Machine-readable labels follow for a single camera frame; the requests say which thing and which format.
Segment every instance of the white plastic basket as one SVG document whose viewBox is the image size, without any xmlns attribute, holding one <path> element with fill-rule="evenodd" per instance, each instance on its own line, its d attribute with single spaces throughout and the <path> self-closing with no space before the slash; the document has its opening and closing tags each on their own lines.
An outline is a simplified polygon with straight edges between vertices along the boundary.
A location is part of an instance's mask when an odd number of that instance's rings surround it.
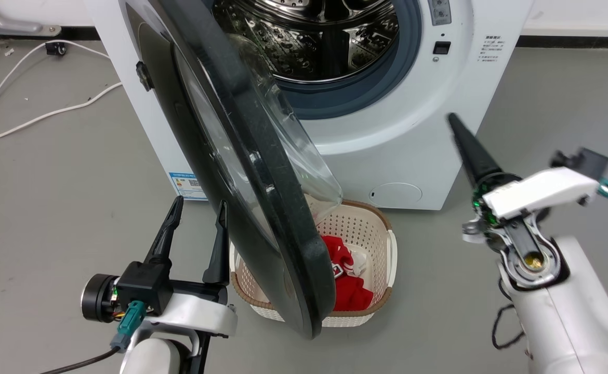
<svg viewBox="0 0 608 374">
<path fill-rule="evenodd" d="M 373 292 L 368 309 L 358 312 L 332 312 L 323 320 L 323 327 L 354 327 L 368 321 L 392 294 L 396 277 L 396 237 L 387 218 L 373 206 L 344 201 L 323 222 L 321 235 L 340 237 L 353 251 L 366 254 L 366 270 L 362 274 L 364 288 Z M 274 310 L 256 280 L 249 272 L 235 246 L 230 246 L 230 279 L 235 291 L 265 318 L 283 321 Z"/>
</svg>

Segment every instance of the black wire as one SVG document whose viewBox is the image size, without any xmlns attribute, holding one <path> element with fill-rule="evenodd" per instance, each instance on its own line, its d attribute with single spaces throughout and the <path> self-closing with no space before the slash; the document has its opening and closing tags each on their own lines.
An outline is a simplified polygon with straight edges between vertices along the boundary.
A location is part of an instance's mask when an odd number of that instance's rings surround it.
<svg viewBox="0 0 608 374">
<path fill-rule="evenodd" d="M 544 221 L 551 214 L 551 208 L 544 208 L 537 212 L 535 215 L 535 222 L 540 223 Z"/>
<path fill-rule="evenodd" d="M 78 364 L 68 365 L 68 366 L 60 367 L 59 369 L 54 369 L 54 370 L 50 370 L 50 371 L 44 371 L 44 372 L 41 372 L 41 374 L 60 374 L 62 372 L 80 369 L 81 367 L 85 367 L 86 365 L 95 364 L 95 363 L 99 362 L 100 360 L 105 360 L 106 358 L 114 355 L 117 352 L 119 352 L 119 347 L 115 346 L 114 348 L 107 351 L 106 353 L 103 353 L 100 356 L 97 356 L 97 357 L 94 357 L 94 358 L 91 358 L 88 360 L 84 360 L 83 362 L 78 362 Z"/>
<path fill-rule="evenodd" d="M 510 348 L 525 336 L 525 333 L 521 331 L 517 336 L 515 336 L 507 343 L 498 344 L 496 342 L 496 331 L 498 329 L 498 322 L 500 322 L 500 318 L 502 317 L 503 312 L 505 312 L 505 310 L 510 309 L 514 309 L 514 304 L 505 305 L 503 308 L 500 308 L 498 310 L 498 314 L 496 315 L 496 321 L 494 321 L 494 328 L 491 331 L 491 342 L 494 344 L 494 348 L 496 348 L 497 350 L 505 350 L 506 348 Z"/>
<path fill-rule="evenodd" d="M 505 298 L 507 300 L 511 301 L 511 297 L 510 295 L 505 291 L 505 289 L 503 288 L 503 278 L 502 277 L 498 277 L 498 289 L 500 290 L 500 293 L 503 294 L 503 296 L 505 296 Z"/>
</svg>

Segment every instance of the concrete floor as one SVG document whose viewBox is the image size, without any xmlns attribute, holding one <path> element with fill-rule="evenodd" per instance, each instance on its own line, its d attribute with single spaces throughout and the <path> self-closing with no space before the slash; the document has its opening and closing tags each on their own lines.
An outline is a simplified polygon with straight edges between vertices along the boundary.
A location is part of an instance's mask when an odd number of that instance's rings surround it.
<svg viewBox="0 0 608 374">
<path fill-rule="evenodd" d="M 36 43 L 8 45 L 15 53 L 5 57 L 0 44 L 0 81 Z M 0 132 L 118 81 L 109 61 L 74 47 L 62 59 L 38 53 L 17 76 L 0 97 Z M 556 149 L 608 155 L 608 50 L 516 50 L 480 139 L 521 175 L 546 168 Z M 231 291 L 237 336 L 212 341 L 207 372 L 527 372 L 524 343 L 499 352 L 490 342 L 506 300 L 496 256 L 460 239 L 472 218 L 469 193 L 459 177 L 442 211 L 388 212 L 399 271 L 389 303 L 366 325 L 303 341 Z M 81 288 L 141 260 L 173 196 L 121 89 L 0 140 L 0 372 L 45 371 L 107 350 L 114 326 L 81 317 Z M 174 279 L 200 279 L 213 225 L 206 203 L 186 204 Z M 608 291 L 608 201 L 556 209 L 544 228 L 577 236 Z M 499 336 L 518 329 L 510 316 Z M 116 355 L 78 372 L 110 374 L 120 362 Z"/>
</svg>

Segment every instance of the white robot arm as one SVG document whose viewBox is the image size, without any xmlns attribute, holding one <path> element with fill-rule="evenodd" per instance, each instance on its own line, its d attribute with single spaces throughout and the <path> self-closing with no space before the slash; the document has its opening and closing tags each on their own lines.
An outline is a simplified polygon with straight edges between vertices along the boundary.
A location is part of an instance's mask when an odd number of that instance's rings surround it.
<svg viewBox="0 0 608 374">
<path fill-rule="evenodd" d="M 503 172 L 455 115 L 449 122 L 475 186 L 477 217 L 464 224 L 464 239 L 501 255 L 501 282 L 527 338 L 530 372 L 608 374 L 608 295 L 577 240 L 548 239 L 538 225 L 552 206 L 585 205 L 598 191 L 608 197 L 608 158 L 559 152 L 553 168 L 522 180 Z"/>
</svg>

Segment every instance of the red clothing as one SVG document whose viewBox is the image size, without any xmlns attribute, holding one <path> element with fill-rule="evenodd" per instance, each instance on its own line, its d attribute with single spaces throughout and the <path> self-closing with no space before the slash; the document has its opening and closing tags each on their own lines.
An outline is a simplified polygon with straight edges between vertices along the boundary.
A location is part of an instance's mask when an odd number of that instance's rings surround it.
<svg viewBox="0 0 608 374">
<path fill-rule="evenodd" d="M 323 236 L 323 241 L 327 245 L 332 263 L 340 265 L 344 270 L 352 266 L 352 255 L 340 237 Z M 373 300 L 373 292 L 363 287 L 363 279 L 344 272 L 335 280 L 337 284 L 335 311 L 358 311 L 368 308 Z"/>
</svg>

